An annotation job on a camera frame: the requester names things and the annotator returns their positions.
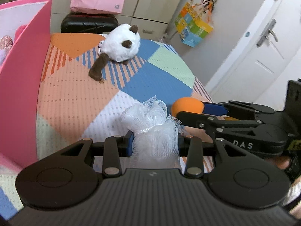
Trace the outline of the orange makeup sponge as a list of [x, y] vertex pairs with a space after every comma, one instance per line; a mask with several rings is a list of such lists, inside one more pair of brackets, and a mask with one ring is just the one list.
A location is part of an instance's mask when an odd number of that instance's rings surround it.
[[204, 110], [204, 103], [193, 97], [182, 97], [177, 99], [171, 106], [171, 115], [176, 115], [182, 111], [189, 113], [201, 114]]

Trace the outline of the white mesh bath pouf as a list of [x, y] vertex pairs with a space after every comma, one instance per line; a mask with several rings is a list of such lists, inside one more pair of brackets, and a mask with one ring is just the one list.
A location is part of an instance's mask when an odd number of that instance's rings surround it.
[[134, 134], [129, 168], [180, 168], [180, 121], [156, 96], [125, 109], [121, 123]]

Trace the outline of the pink floral scrunchie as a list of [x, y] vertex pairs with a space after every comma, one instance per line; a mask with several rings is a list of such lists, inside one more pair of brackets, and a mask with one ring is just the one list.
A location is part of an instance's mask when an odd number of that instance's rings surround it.
[[6, 35], [3, 36], [0, 40], [0, 49], [1, 50], [10, 50], [13, 46], [13, 39]]

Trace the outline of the colourful patchwork tablecloth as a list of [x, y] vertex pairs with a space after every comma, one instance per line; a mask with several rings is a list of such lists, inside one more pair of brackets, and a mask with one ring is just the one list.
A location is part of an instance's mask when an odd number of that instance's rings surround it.
[[160, 46], [150, 40], [127, 65], [108, 63], [105, 81], [88, 76], [100, 35], [56, 33], [40, 79], [36, 112], [37, 161], [24, 167], [16, 189], [24, 208], [9, 225], [298, 225], [281, 206], [290, 181], [265, 159], [216, 132], [203, 143], [215, 168], [199, 179], [176, 169], [129, 168], [108, 178], [92, 168], [104, 142], [80, 138], [117, 92], [170, 105], [204, 88], [185, 63], [175, 78], [151, 64]]

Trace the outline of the colourful hanging paper bag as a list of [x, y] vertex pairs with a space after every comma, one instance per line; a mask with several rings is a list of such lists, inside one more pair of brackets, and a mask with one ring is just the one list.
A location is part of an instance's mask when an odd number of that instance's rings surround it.
[[190, 0], [185, 3], [174, 24], [181, 42], [187, 46], [197, 46], [214, 29], [212, 13], [218, 0]]

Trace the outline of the panda plush toy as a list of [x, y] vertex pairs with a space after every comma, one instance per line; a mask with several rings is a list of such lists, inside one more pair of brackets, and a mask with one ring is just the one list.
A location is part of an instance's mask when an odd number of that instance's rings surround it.
[[137, 25], [121, 24], [111, 31], [98, 45], [98, 58], [88, 75], [95, 81], [104, 82], [102, 70], [109, 61], [127, 64], [139, 52], [140, 35]]

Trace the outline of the beige wardrobe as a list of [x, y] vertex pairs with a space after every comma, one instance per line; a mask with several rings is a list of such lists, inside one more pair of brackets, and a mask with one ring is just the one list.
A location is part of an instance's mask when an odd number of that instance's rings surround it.
[[[52, 0], [50, 31], [61, 31], [61, 22], [70, 12], [71, 0]], [[158, 40], [166, 31], [180, 0], [125, 0], [121, 24], [135, 24], [142, 39]]]

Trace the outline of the black suitcase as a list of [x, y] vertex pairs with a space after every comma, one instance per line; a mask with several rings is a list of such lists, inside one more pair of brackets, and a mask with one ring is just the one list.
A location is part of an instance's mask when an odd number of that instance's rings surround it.
[[118, 26], [112, 14], [85, 14], [71, 12], [61, 22], [61, 33], [110, 33]]

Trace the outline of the purple plush toy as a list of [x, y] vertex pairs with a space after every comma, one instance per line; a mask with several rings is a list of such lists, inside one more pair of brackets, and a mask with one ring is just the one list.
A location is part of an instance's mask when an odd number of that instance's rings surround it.
[[7, 56], [7, 50], [6, 49], [0, 49], [0, 65], [3, 64]]

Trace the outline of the pink cardboard storage box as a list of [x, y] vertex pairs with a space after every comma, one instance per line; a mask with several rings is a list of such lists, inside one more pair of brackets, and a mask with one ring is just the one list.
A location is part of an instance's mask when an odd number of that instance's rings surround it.
[[37, 161], [36, 112], [50, 43], [52, 0], [1, 5], [1, 36], [13, 47], [1, 64], [1, 167], [19, 172]]

